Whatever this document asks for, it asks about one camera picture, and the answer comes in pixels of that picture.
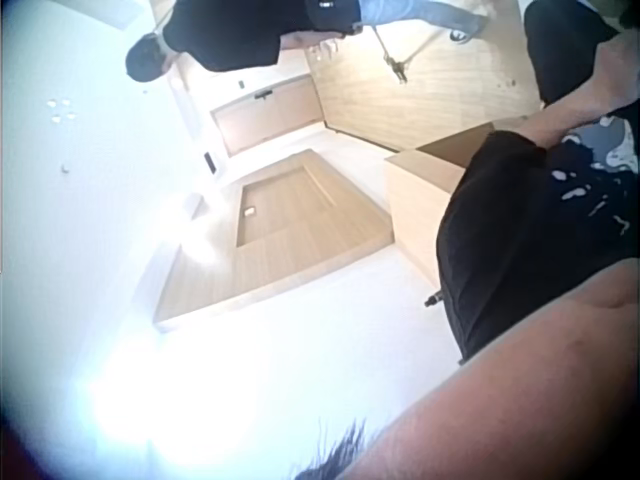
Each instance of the cabinet door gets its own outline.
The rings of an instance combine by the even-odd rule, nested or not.
[[[311,77],[287,83],[275,90],[285,132],[323,120],[322,107]]]
[[[323,119],[311,77],[262,90],[211,115],[229,156]]]
[[[213,113],[230,156],[270,140],[283,131],[273,94],[256,95]]]

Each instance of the person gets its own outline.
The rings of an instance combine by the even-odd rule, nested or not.
[[[486,140],[438,235],[465,365],[298,480],[640,478],[640,37],[576,0],[525,30],[546,108]]]
[[[138,82],[161,77],[183,53],[215,72],[264,67],[276,64],[281,50],[410,19],[450,29],[460,44],[487,23],[484,16],[431,0],[177,0],[167,25],[129,50],[126,67]]]

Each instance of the hand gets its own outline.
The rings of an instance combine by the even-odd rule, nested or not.
[[[640,98],[640,33],[627,30],[598,45],[593,76],[585,84],[602,115]]]

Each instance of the hair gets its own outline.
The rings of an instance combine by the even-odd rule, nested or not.
[[[293,480],[336,480],[364,450],[364,425],[354,424],[326,460],[318,459]]]
[[[624,28],[640,28],[640,5],[637,0],[627,0],[627,8],[620,16]]]
[[[165,74],[163,66],[166,59],[158,35],[148,33],[129,50],[126,59],[127,74],[136,82],[151,82]]]

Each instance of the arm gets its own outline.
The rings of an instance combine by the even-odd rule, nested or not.
[[[540,147],[553,147],[569,130],[635,102],[639,74],[640,39],[638,32],[631,30],[598,46],[591,79],[532,115],[515,132]]]
[[[281,50],[298,50],[315,47],[326,40],[344,38],[344,34],[338,32],[293,32],[280,37]]]
[[[611,267],[496,340],[341,480],[564,479],[637,394],[638,263]]]

